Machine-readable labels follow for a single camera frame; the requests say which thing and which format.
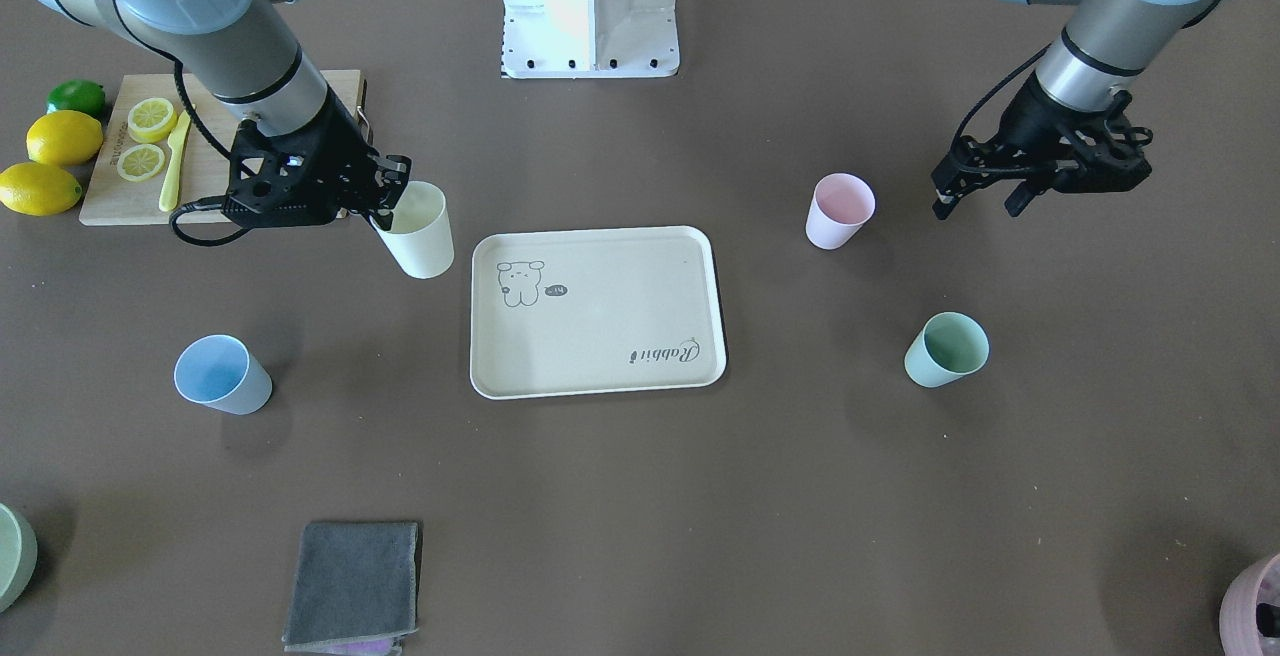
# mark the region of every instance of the bear drawing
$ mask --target bear drawing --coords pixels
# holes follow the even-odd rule
[[[543,282],[543,261],[511,261],[498,264],[498,286],[502,299],[512,309],[538,302],[538,284]]]

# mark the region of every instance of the white cup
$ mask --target white cup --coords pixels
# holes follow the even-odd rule
[[[951,383],[987,364],[991,342],[978,322],[945,311],[931,318],[906,351],[906,375],[925,388]]]
[[[453,234],[444,192],[411,181],[392,209],[392,229],[374,227],[396,263],[413,278],[435,278],[453,265]]]
[[[173,384],[192,404],[243,416],[271,397],[271,377],[234,336],[206,336],[178,356]]]
[[[823,177],[809,201],[805,236],[819,249],[840,249],[876,213],[876,193],[851,173]]]

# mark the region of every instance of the whole yellow lemon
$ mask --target whole yellow lemon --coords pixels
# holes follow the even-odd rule
[[[60,214],[79,201],[83,188],[65,169],[24,163],[0,172],[0,204],[19,214]]]
[[[40,164],[82,164],[92,159],[101,147],[102,124],[78,111],[45,114],[27,131],[27,156]]]

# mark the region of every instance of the green cup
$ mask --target green cup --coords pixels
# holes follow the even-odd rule
[[[906,350],[906,375],[925,388],[966,377],[991,355],[987,333],[964,314],[945,311],[931,318]]]

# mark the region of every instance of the green bowl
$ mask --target green bowl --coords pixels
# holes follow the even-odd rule
[[[36,532],[22,514],[0,504],[0,611],[18,600],[36,570]]]

